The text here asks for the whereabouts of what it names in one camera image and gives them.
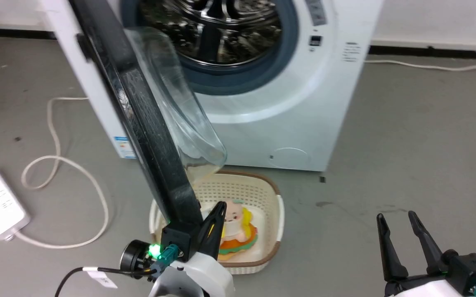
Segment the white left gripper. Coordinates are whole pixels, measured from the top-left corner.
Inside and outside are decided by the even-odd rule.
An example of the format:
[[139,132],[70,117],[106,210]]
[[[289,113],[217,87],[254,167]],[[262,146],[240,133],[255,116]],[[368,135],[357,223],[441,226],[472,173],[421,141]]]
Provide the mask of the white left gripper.
[[219,201],[204,219],[198,252],[183,263],[174,261],[157,277],[151,297],[234,297],[233,277],[217,259],[227,204]]

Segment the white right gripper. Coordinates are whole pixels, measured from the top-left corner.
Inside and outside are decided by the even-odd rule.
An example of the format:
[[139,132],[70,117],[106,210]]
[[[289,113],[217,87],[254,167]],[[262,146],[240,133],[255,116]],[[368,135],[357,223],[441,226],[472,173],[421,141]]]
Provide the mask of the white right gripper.
[[442,261],[443,252],[424,227],[415,211],[408,211],[408,218],[413,233],[419,239],[428,275],[408,277],[408,271],[398,258],[391,242],[391,232],[383,214],[376,216],[378,240],[381,249],[381,262],[385,297],[469,297],[473,296],[476,277],[459,280],[455,276],[430,276],[447,272],[447,265]]

